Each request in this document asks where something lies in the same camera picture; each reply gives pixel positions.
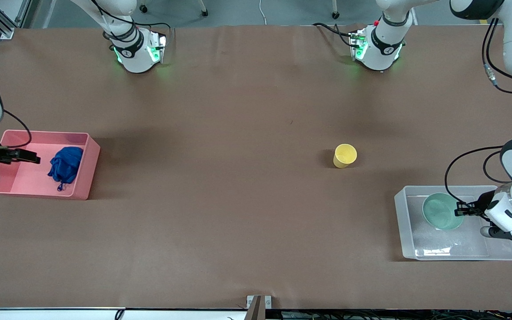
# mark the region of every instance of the black wire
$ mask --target black wire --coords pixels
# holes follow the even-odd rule
[[[349,45],[349,47],[351,48],[358,48],[359,46],[357,44],[350,44],[349,42],[345,41],[345,38],[343,38],[343,35],[341,34],[341,31],[339,31],[339,27],[337,26],[337,24],[335,24],[335,30],[337,30],[337,34],[339,34],[339,38],[341,38],[341,41],[343,41],[343,43],[345,43],[346,45]]]
[[[372,314],[376,318],[393,318],[396,320],[512,320],[512,313],[489,310],[495,314],[475,312],[473,310],[377,310],[377,309],[352,309],[352,310],[289,310],[288,312],[300,312],[315,319],[333,320],[337,318],[351,319],[361,317],[367,319],[363,314]]]
[[[106,14],[108,14],[108,16],[111,16],[112,18],[116,18],[116,19],[117,19],[117,17],[112,16],[111,14],[109,14],[108,12],[106,12],[106,11],[105,11],[101,6],[99,6],[99,5],[98,5],[98,3],[96,2],[96,0],[91,0],[91,2],[96,6],[96,8],[98,8],[98,11],[100,12],[100,15],[101,15],[101,16],[104,16],[104,13],[106,13]],[[135,24],[133,21],[132,21],[132,22],[128,22],[128,23],[129,23],[129,24],[132,24],[132,26],[133,26],[133,27],[135,27],[135,26],[136,26],[136,24]],[[103,36],[105,39],[107,39],[107,40],[110,40],[110,36],[111,36],[111,38],[114,38],[114,39],[116,39],[117,41],[125,42],[125,43],[130,43],[130,42],[132,42],[132,41],[136,40],[136,38],[137,38],[138,36],[140,36],[140,35],[136,32],[136,35],[134,35],[134,38],[133,38],[132,40],[127,40],[127,41],[126,41],[126,40],[122,40],[122,39],[118,38],[118,36],[116,36],[116,35],[115,35],[115,34],[113,34],[113,33],[112,33],[111,35],[106,34],[106,31],[104,31],[104,32],[102,33],[102,36]]]
[[[457,196],[453,195],[453,193],[451,191],[449,191],[449,187],[448,187],[448,174],[449,174],[449,170],[452,168],[452,166],[453,166],[453,164],[455,164],[455,162],[457,162],[459,159],[463,158],[464,156],[467,156],[468,154],[472,154],[472,153],[480,152],[480,151],[484,151],[484,150],[492,150],[492,149],[496,149],[496,148],[503,148],[503,146],[492,146],[492,147],[485,147],[485,148],[476,148],[474,150],[471,150],[471,151],[468,151],[468,152],[464,152],[463,154],[460,154],[459,156],[457,156],[457,158],[455,158],[452,162],[450,162],[448,168],[445,170],[445,174],[444,174],[445,190],[448,192],[449,195],[451,195],[454,199],[456,199],[457,202],[460,202],[461,204],[465,205],[466,207],[468,207],[472,211],[473,211],[473,208],[469,207],[469,205],[465,201],[461,200],[460,198],[457,198]]]
[[[30,144],[31,141],[33,141],[33,136],[31,134],[31,130],[29,130],[29,128],[27,127],[25,122],[21,121],[21,119],[19,119],[16,115],[13,115],[11,112],[9,112],[7,110],[4,110],[4,112],[7,113],[8,115],[12,116],[15,120],[17,120],[23,126],[23,128],[25,128],[25,130],[27,131],[27,134],[29,135],[29,140],[27,140],[27,142],[25,142],[24,144],[18,144],[17,146],[8,146],[8,148],[21,148],[21,147],[26,146],[27,144]]]
[[[371,319],[371,320],[374,320],[374,319],[372,318],[372,316],[375,316],[378,320],[382,320],[382,319],[380,318],[380,316],[378,316],[377,314],[375,314],[374,312],[372,312],[372,311],[370,311],[370,310],[354,310],[354,311],[356,311],[356,312],[360,312],[361,314],[364,314],[364,315],[368,316],[368,318],[369,318],[369,319]]]
[[[97,3],[96,3],[96,0],[91,0],[91,2],[98,8],[98,10],[100,12],[103,12],[105,13],[106,15],[108,16],[111,16],[112,18],[116,19],[116,20],[120,20],[122,22],[126,22],[128,24],[136,24],[137,26],[159,26],[159,25],[164,25],[164,26],[167,26],[169,29],[171,29],[171,26],[169,26],[169,24],[166,24],[165,22],[156,22],[155,24],[138,24],[136,21],[134,21],[134,19],[132,19],[132,21],[127,21],[127,20],[123,20],[121,18],[118,18],[117,16],[114,16],[112,14],[110,14],[108,11],[104,10],[104,8],[102,8],[101,6],[99,6]]]
[[[114,316],[114,320],[120,320],[124,316],[124,312],[126,310],[120,309],[116,311],[116,315]]]
[[[494,181],[494,182],[497,182],[498,184],[508,184],[510,183],[510,181],[501,181],[501,180],[497,180],[493,177],[491,177],[489,175],[489,173],[487,172],[487,162],[489,161],[489,159],[491,159],[493,156],[495,156],[496,154],[500,154],[500,150],[496,151],[496,152],[493,152],[492,154],[488,155],[487,158],[485,158],[485,161],[483,162],[483,173],[485,174],[485,176],[491,180],[491,181]]]
[[[351,47],[351,48],[358,48],[358,47],[359,47],[359,46],[358,46],[358,45],[356,45],[356,44],[351,44],[351,43],[347,42],[347,41],[345,40],[345,38],[343,38],[343,36],[348,37],[348,36],[349,36],[349,34],[345,34],[345,33],[341,32],[341,31],[339,30],[339,26],[337,26],[337,24],[335,24],[335,25],[334,25],[335,29],[333,29],[333,28],[329,27],[329,26],[328,26],[328,25],[326,25],[326,24],[322,24],[321,22],[317,22],[317,23],[315,23],[315,24],[312,24],[312,26],[316,26],[316,27],[324,27],[324,28],[326,28],[327,30],[329,30],[329,31],[333,32],[334,34],[339,35],[339,38],[341,38],[341,41],[343,41],[343,43],[345,43],[346,45],[348,45],[348,46],[349,46],[349,47]]]
[[[349,34],[344,34],[342,33],[341,31],[337,31],[335,29],[333,29],[332,27],[329,27],[327,24],[322,24],[321,22],[316,22],[315,24],[312,24],[312,26],[315,26],[315,27],[324,27],[326,28],[327,30],[333,32],[334,34],[339,34],[339,35],[343,35],[343,36],[349,36]]]
[[[489,66],[494,69],[495,71],[499,72],[500,74],[504,75],[505,77],[508,77],[509,79],[512,79],[512,75],[506,73],[505,71],[499,69],[491,60],[491,56],[490,56],[490,47],[491,47],[491,42],[492,42],[492,39],[493,39],[493,35],[495,34],[495,30],[497,28],[497,25],[499,24],[499,19],[498,18],[495,18],[493,20],[491,20],[491,23],[489,24],[489,28],[487,30],[487,33],[485,34],[485,38],[483,40],[483,44],[482,45],[482,49],[481,49],[481,56],[482,56],[482,60],[483,60],[483,63],[485,64],[485,58],[487,60],[487,63],[489,64]],[[500,88],[498,85],[494,85],[494,87],[496,89],[498,89],[499,91],[501,92],[504,92],[504,93],[512,93],[512,91],[508,91],[508,90],[505,90],[505,89],[502,89]]]

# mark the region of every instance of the blue towel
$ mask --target blue towel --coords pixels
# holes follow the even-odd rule
[[[63,190],[63,184],[71,184],[78,173],[83,150],[78,147],[64,147],[51,159],[51,176],[55,181],[60,182],[57,190]]]

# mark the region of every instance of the transparent storage container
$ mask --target transparent storage container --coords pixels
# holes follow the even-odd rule
[[[450,186],[465,202],[473,202],[496,186]],[[396,196],[396,217],[402,255],[416,260],[511,260],[512,241],[486,238],[480,233],[489,223],[477,216],[464,217],[453,230],[439,230],[424,219],[422,204],[431,194],[447,193],[444,186],[406,186]]]

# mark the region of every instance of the green bowl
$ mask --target green bowl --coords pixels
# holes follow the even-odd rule
[[[424,218],[439,230],[453,230],[464,221],[463,216],[456,216],[457,200],[449,194],[429,195],[422,205]]]

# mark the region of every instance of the yellow paper cup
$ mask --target yellow paper cup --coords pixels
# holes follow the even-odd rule
[[[333,164],[337,168],[345,168],[357,159],[357,149],[351,144],[340,144],[335,148],[335,156],[333,156]]]

